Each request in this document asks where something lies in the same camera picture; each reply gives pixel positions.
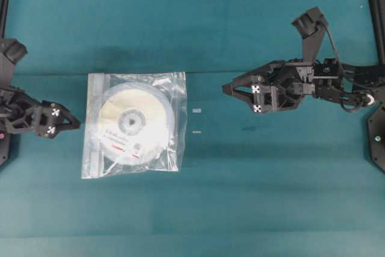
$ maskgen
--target black cable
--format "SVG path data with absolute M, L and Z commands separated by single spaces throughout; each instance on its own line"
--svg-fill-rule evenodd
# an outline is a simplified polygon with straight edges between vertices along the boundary
M 363 105 L 363 99 L 361 98 L 361 101 L 354 107 L 354 108 L 347 108 L 345 106 L 345 104 L 343 103 L 343 99 L 340 100 L 340 105 L 341 105 L 341 108 L 348 112 L 348 113 L 355 113 L 356 111 L 358 111 L 362 105 Z
M 336 44 L 334 43 L 334 40 L 333 40 L 333 37 L 331 36 L 331 32 L 329 31 L 328 27 L 321 21 L 318 21 L 319 24 L 321 24 L 325 30 L 326 30 L 326 33 L 327 35 L 329 36 L 329 41 L 330 41 L 330 44 L 331 44 L 331 47 L 333 48 L 333 52 L 334 52 L 334 56 L 336 57 L 336 60 L 337 60 L 337 64 L 342 72 L 342 75 L 343 77 L 348 81 L 350 82 L 351 84 L 354 84 L 358 87 L 361 87 L 361 88 L 364 88 L 366 90 L 373 90 L 375 88 L 377 88 L 380 84 L 375 84 L 374 86 L 372 87 L 369 87 L 369 86 L 366 86 L 366 85 L 363 85 L 363 84 L 359 84 L 357 82 L 354 82 L 352 81 L 351 79 L 349 79 L 349 76 L 348 74 L 346 73 L 345 69 L 343 68 L 343 65 L 341 63 L 341 60 L 339 59 L 339 56 L 338 56 L 338 53 L 337 53 L 337 48 L 336 48 Z

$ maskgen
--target teal tablecloth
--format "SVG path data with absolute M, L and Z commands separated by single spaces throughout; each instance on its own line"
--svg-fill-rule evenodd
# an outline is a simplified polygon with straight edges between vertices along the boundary
M 180 173 L 97 180 L 80 179 L 84 126 L 15 137 L 0 170 L 1 256 L 382 256 L 371 110 L 308 98 L 257 116 L 221 92 L 299 57 L 290 21 L 315 5 L 342 59 L 376 63 L 368 0 L 10 0 L 6 34 L 29 50 L 15 85 L 84 122 L 87 73 L 186 70 L 189 123 Z

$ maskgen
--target small white object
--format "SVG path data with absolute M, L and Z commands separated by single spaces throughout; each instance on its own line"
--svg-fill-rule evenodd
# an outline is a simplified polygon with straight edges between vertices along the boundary
M 368 105 L 372 105 L 372 104 L 374 104 L 374 103 L 375 103 L 375 99 L 374 99 L 374 97 L 373 97 L 371 94 L 369 94 L 369 93 L 367 93 L 366 95 L 367 95 L 367 96 L 368 96 L 368 98 L 371 100 L 371 101 L 368 103 Z
M 260 105 L 253 105 L 253 108 L 255 113 L 260 113 L 262 111 L 262 109 L 260 108 Z
M 54 126 L 49 126 L 48 127 L 48 131 L 47 131 L 47 134 L 54 134 L 56 131 L 56 127 Z
M 60 114 L 60 110 L 58 110 L 58 109 L 56 109 L 56 108 L 54 108 L 53 110 L 52 110 L 52 115 L 53 116 L 59 116 L 59 114 Z
M 260 93 L 259 85 L 252 85 L 251 90 L 253 91 L 253 93 Z

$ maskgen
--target plastic bag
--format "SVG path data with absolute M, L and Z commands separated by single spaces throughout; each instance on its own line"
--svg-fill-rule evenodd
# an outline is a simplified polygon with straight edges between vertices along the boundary
M 178 171 L 186 99 L 184 72 L 89 74 L 82 179 Z

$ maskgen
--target white spool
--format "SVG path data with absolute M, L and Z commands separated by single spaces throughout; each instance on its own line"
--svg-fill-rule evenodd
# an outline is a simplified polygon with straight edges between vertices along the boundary
M 159 158 L 174 133 L 165 95 L 151 85 L 127 82 L 110 88 L 104 99 L 97 128 L 105 156 L 129 166 Z

